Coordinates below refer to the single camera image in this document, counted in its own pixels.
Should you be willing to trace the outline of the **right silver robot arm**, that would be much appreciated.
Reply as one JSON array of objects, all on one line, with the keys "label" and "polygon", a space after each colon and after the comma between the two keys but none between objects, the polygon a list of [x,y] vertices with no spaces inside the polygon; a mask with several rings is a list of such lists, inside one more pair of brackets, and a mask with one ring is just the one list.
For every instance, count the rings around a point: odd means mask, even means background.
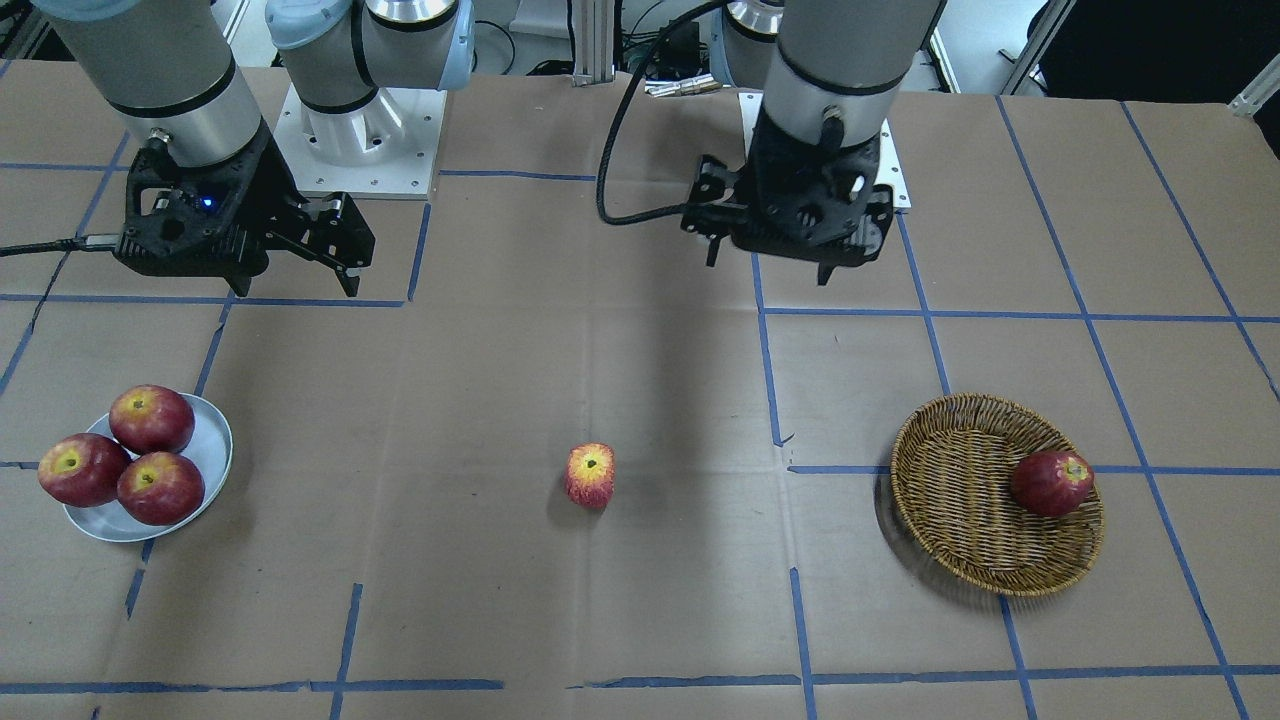
[{"label": "right silver robot arm", "polygon": [[[38,9],[138,140],[115,234],[68,240],[150,277],[219,278],[234,295],[275,252],[328,266],[358,292],[375,237],[355,196],[314,190],[251,92],[206,1],[41,1]],[[470,1],[269,1],[271,44],[300,102],[305,156],[323,168],[422,161],[407,94],[442,96],[472,70]]]}]

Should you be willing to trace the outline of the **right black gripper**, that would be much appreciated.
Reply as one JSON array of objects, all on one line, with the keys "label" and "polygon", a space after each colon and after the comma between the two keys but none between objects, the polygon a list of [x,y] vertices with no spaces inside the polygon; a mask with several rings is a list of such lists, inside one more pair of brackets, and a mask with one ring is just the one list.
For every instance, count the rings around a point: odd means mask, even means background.
[{"label": "right black gripper", "polygon": [[271,259],[325,275],[337,297],[358,296],[358,269],[376,240],[347,192],[305,202],[268,126],[228,159],[183,167],[177,136],[155,127],[125,178],[125,213],[111,255],[151,277],[221,278],[244,297]]}]

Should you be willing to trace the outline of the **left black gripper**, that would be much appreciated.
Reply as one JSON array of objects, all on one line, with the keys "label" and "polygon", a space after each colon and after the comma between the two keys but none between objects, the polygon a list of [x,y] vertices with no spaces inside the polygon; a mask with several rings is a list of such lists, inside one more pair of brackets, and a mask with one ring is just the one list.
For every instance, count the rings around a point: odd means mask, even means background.
[{"label": "left black gripper", "polygon": [[748,252],[814,263],[826,287],[837,268],[877,260],[892,190],[876,183],[879,140],[844,146],[844,129],[836,110],[823,111],[818,140],[803,142],[759,111],[742,167],[701,155],[680,224],[705,238],[705,265],[714,268],[731,240]]}]

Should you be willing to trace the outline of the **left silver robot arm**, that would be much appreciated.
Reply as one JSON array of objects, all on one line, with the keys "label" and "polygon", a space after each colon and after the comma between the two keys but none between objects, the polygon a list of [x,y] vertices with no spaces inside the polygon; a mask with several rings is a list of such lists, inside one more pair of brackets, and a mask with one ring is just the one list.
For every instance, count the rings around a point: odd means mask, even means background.
[{"label": "left silver robot arm", "polygon": [[731,241],[746,252],[814,263],[818,284],[874,261],[899,184],[884,122],[942,1],[730,1],[716,13],[716,79],[755,91],[746,155],[712,155],[681,217],[707,242],[707,265]]}]

